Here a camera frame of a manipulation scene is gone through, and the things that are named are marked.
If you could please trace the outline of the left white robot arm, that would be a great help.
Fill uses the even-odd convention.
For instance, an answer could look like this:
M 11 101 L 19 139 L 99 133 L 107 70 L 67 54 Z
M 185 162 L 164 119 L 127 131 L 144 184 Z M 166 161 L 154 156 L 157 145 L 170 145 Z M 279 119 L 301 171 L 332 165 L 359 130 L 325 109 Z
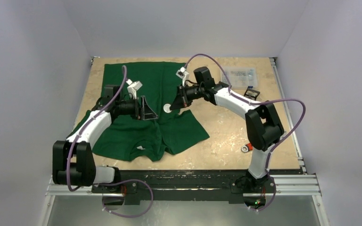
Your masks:
M 57 185 L 68 185 L 70 190 L 82 186 L 100 185 L 111 193 L 120 190 L 122 180 L 117 167 L 96 166 L 92 149 L 103 132 L 120 115 L 135 120 L 155 120 L 158 115 L 149 107 L 145 96 L 138 97 L 140 81 L 129 82 L 126 95 L 121 85 L 106 85 L 85 122 L 64 141 L 53 145 L 52 179 Z

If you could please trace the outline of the green t-shirt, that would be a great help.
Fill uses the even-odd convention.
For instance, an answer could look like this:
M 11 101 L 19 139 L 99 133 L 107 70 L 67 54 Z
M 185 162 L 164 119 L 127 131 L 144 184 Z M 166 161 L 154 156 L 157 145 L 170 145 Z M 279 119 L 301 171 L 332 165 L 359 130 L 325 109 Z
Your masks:
M 158 119 L 141 121 L 128 115 L 119 116 L 96 141 L 94 154 L 122 161 L 133 161 L 140 156 L 159 161 L 164 153 L 179 154 L 209 138 L 190 110 L 163 111 L 163 105 L 175 99 L 181 82 L 176 71 L 182 63 L 133 62 L 125 66 L 127 78 L 142 83 L 137 94 L 146 97 Z

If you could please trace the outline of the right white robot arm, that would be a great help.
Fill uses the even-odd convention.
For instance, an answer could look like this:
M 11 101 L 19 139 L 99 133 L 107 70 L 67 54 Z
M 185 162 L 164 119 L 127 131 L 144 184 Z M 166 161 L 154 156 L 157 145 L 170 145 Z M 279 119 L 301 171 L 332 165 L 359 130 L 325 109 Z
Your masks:
M 191 86 L 185 83 L 179 85 L 174 101 L 165 104 L 163 110 L 170 113 L 187 108 L 193 100 L 202 98 L 243 118 L 253 151 L 251 163 L 243 179 L 250 191 L 258 191 L 269 178 L 268 166 L 272 148 L 280 142 L 285 132 L 276 107 L 273 103 L 257 102 L 237 94 L 224 82 L 216 83 L 206 66 L 195 69 L 193 73 L 196 83 Z

